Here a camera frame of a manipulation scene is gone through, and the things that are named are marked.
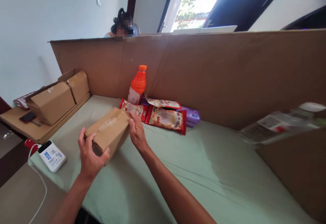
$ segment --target bed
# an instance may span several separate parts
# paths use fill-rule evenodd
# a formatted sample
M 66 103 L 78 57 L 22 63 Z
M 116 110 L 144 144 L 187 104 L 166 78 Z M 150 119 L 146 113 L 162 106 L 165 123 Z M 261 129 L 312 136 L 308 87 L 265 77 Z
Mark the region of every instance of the bed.
M 31 161 L 59 188 L 69 191 L 80 172 L 77 143 L 105 113 L 119 107 L 116 98 L 92 96 L 50 139 L 67 156 L 51 173 L 37 154 Z M 262 161 L 253 145 L 236 131 L 202 121 L 186 136 L 144 125 L 148 144 L 218 224 L 318 223 Z M 128 137 L 94 180 L 83 207 L 99 222 L 175 223 L 150 171 Z

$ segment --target bottle cap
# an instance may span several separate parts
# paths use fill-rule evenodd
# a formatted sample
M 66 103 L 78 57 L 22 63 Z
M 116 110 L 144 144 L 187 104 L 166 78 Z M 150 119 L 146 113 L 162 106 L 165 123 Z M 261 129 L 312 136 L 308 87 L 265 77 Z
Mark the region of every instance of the bottle cap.
M 311 102 L 301 104 L 299 106 L 299 108 L 310 111 L 310 112 L 319 112 L 319 111 L 326 109 L 326 107 L 324 105 L 311 103 Z
M 141 71 L 145 71 L 145 70 L 147 69 L 147 66 L 145 66 L 145 65 L 140 65 L 140 66 L 138 67 L 138 69 L 141 70 Z

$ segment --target white cable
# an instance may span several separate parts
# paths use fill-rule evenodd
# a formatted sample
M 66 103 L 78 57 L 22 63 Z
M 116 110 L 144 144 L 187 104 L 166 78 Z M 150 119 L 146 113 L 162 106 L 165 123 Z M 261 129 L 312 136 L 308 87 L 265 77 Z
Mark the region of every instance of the white cable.
M 43 182 L 43 184 L 44 184 L 44 187 L 45 187 L 45 194 L 44 194 L 44 198 L 43 198 L 43 200 L 42 200 L 42 203 L 41 203 L 41 205 L 40 205 L 40 207 L 38 208 L 38 210 L 37 210 L 37 212 L 35 213 L 35 215 L 33 216 L 33 218 L 31 219 L 31 221 L 29 222 L 29 224 L 31 224 L 32 222 L 33 222 L 33 220 L 34 220 L 34 218 L 36 217 L 36 215 L 37 215 L 37 213 L 38 213 L 38 211 L 40 210 L 40 208 L 42 207 L 42 205 L 43 205 L 43 203 L 44 203 L 44 200 L 45 200 L 45 197 L 47 196 L 47 192 L 48 192 L 48 189 L 47 189 L 47 186 L 46 186 L 46 184 L 45 184 L 45 181 L 43 180 L 43 177 L 41 176 L 41 174 L 40 173 L 38 173 L 38 171 L 37 170 L 35 170 L 35 168 L 30 164 L 30 156 L 31 156 L 31 152 L 32 152 L 32 149 L 33 149 L 33 147 L 35 146 L 35 145 L 37 145 L 37 146 L 39 146 L 39 144 L 34 144 L 33 146 L 32 146 L 32 148 L 31 148 L 31 150 L 30 150 L 30 153 L 29 153 L 29 155 L 28 155 L 28 165 L 40 176 L 40 178 L 41 178 L 41 180 L 42 180 L 42 182 Z

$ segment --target smartphone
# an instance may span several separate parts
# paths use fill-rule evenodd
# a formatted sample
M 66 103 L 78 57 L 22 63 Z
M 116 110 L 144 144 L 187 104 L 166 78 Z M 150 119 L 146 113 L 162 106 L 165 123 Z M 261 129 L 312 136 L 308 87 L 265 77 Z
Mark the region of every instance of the smartphone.
M 20 117 L 19 120 L 24 123 L 28 123 L 31 120 L 33 120 L 35 117 L 36 117 L 36 115 L 32 111 L 30 111 L 27 114 L 25 114 L 24 116 Z
M 53 173 L 57 172 L 67 160 L 66 156 L 51 140 L 43 144 L 37 152 L 49 170 Z

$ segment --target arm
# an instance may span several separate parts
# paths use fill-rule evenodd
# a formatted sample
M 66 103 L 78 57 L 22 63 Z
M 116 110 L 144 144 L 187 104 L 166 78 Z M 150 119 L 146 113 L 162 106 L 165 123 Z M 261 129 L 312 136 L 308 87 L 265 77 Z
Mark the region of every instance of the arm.
M 96 134 L 90 135 L 85 142 L 84 133 L 85 127 L 81 130 L 78 139 L 81 160 L 80 174 L 77 176 L 58 212 L 53 217 L 51 224 L 73 224 L 75 222 L 88 189 L 100 169 L 110 159 L 109 147 L 103 152 L 101 157 L 96 156 L 92 149 L 92 140 Z
M 214 219 L 179 180 L 164 166 L 147 144 L 139 116 L 130 113 L 130 137 L 143 157 L 178 224 L 212 223 Z

